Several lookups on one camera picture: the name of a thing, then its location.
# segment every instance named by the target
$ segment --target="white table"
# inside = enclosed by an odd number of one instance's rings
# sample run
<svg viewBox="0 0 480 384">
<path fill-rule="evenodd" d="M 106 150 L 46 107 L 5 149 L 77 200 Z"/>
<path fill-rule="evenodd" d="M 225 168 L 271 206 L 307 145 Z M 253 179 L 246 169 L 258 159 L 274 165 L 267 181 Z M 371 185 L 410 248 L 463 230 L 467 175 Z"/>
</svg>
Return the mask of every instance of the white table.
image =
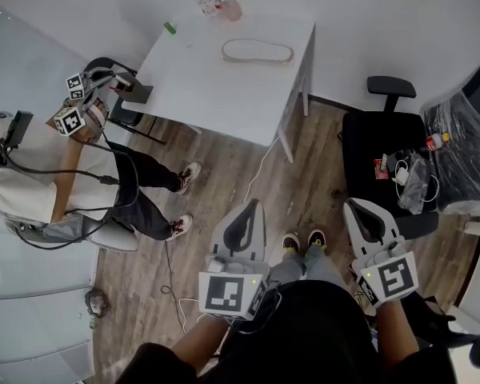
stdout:
<svg viewBox="0 0 480 384">
<path fill-rule="evenodd" d="M 286 117 L 302 91 L 308 112 L 314 22 L 269 14 L 244 14 L 238 22 L 210 22 L 204 16 L 174 21 L 164 30 L 138 72 L 153 86 L 147 104 L 124 102 L 128 110 L 183 122 L 269 146 L 277 134 L 290 162 Z M 222 60 L 221 47 L 232 38 L 256 38 L 290 46 L 288 64 Z"/>
</svg>

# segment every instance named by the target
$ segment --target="white sneaker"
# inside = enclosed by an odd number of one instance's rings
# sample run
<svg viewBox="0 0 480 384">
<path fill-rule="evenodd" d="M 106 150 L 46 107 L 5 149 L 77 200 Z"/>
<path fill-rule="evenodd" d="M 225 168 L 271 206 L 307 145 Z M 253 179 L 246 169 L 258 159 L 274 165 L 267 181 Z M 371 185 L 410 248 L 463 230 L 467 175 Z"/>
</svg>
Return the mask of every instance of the white sneaker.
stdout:
<svg viewBox="0 0 480 384">
<path fill-rule="evenodd" d="M 189 184 L 195 180 L 201 172 L 201 164 L 192 162 L 182 172 L 178 174 L 178 178 L 182 180 L 182 187 L 176 191 L 176 194 L 183 195 L 189 187 Z"/>
<path fill-rule="evenodd" d="M 173 231 L 173 234 L 169 236 L 166 240 L 173 240 L 176 239 L 178 236 L 186 233 L 188 229 L 192 227 L 192 223 L 194 223 L 194 218 L 192 218 L 191 214 L 184 214 L 180 216 L 178 220 L 170 223 L 170 229 Z"/>
</svg>

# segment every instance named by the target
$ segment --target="man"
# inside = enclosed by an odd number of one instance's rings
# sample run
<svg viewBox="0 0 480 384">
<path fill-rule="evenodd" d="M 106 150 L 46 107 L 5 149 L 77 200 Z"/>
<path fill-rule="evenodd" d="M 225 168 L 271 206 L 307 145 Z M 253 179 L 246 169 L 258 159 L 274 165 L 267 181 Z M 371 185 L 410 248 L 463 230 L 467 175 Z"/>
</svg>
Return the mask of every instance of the man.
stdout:
<svg viewBox="0 0 480 384">
<path fill-rule="evenodd" d="M 215 367 L 197 378 L 230 326 L 205 316 L 171 350 L 140 346 L 117 384 L 455 382 L 446 349 L 418 351 L 399 301 L 378 308 L 376 351 L 361 308 L 323 253 L 323 232 L 311 233 L 304 258 L 295 235 L 283 246 L 283 262 L 270 273 L 277 289 L 266 293 L 255 320 L 233 324 Z"/>
<path fill-rule="evenodd" d="M 94 105 L 104 111 L 97 100 Z M 0 138 L 4 137 L 12 118 L 0 113 Z M 51 118 L 46 124 L 35 116 L 30 122 L 19 149 L 10 153 L 17 164 L 35 170 L 84 170 L 98 176 L 118 178 L 120 186 L 101 184 L 94 178 L 80 174 L 28 174 L 10 167 L 0 167 L 0 210 L 20 218 L 44 223 L 59 222 L 64 213 L 82 209 L 82 213 L 102 220 L 108 208 L 115 207 L 112 219 L 153 239 L 171 240 L 188 231 L 192 216 L 185 214 L 169 223 L 160 210 L 142 192 L 131 206 L 137 190 L 132 161 L 138 172 L 140 186 L 163 187 L 183 194 L 201 170 L 193 162 L 179 174 L 171 172 L 151 156 L 131 150 L 119 144 L 107 144 L 100 138 L 97 144 L 126 152 L 131 160 L 119 154 L 85 146 L 80 142 L 93 139 L 93 132 L 86 126 L 72 135 L 61 136 Z"/>
</svg>

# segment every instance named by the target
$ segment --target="sneaker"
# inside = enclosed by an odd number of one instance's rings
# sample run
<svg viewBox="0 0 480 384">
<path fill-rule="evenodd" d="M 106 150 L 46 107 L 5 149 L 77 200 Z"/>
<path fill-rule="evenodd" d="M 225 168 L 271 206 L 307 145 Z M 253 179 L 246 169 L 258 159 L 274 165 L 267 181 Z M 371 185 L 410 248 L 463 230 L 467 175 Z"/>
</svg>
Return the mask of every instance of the sneaker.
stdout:
<svg viewBox="0 0 480 384">
<path fill-rule="evenodd" d="M 285 234 L 282 237 L 282 249 L 287 253 L 298 253 L 301 248 L 301 243 L 295 234 Z"/>
<path fill-rule="evenodd" d="M 199 162 L 192 162 L 182 172 L 178 174 L 178 178 L 182 181 L 182 187 L 176 191 L 176 194 L 183 195 L 189 184 L 195 180 L 201 172 L 201 164 Z"/>
<path fill-rule="evenodd" d="M 313 230 L 307 239 L 308 249 L 312 246 L 320 246 L 324 250 L 327 248 L 326 235 L 320 229 Z"/>
<path fill-rule="evenodd" d="M 169 224 L 173 233 L 166 240 L 169 241 L 176 239 L 178 236 L 188 232 L 188 230 L 192 227 L 193 222 L 194 218 L 192 218 L 192 215 L 190 214 L 184 214 L 183 216 L 180 216 L 178 220 Z"/>
</svg>

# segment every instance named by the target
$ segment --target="forearm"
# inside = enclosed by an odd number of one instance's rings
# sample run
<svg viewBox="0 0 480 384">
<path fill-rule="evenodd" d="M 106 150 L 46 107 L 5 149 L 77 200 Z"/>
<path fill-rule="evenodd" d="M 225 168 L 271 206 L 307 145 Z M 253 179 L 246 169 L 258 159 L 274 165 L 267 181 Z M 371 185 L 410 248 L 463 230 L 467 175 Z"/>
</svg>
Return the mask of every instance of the forearm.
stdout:
<svg viewBox="0 0 480 384">
<path fill-rule="evenodd" d="M 173 346 L 172 351 L 199 373 L 221 345 L 228 328 L 225 320 L 205 316 Z"/>
<path fill-rule="evenodd" d="M 378 353 L 387 369 L 419 351 L 418 342 L 399 300 L 377 310 Z"/>
<path fill-rule="evenodd" d="M 80 155 L 82 154 L 83 144 L 68 140 L 64 156 L 62 157 L 61 170 L 76 170 Z M 60 222 L 66 212 L 68 200 L 70 199 L 73 189 L 75 173 L 72 174 L 56 174 L 54 183 L 57 187 L 57 195 L 55 197 L 54 212 L 52 213 L 51 222 Z"/>
</svg>

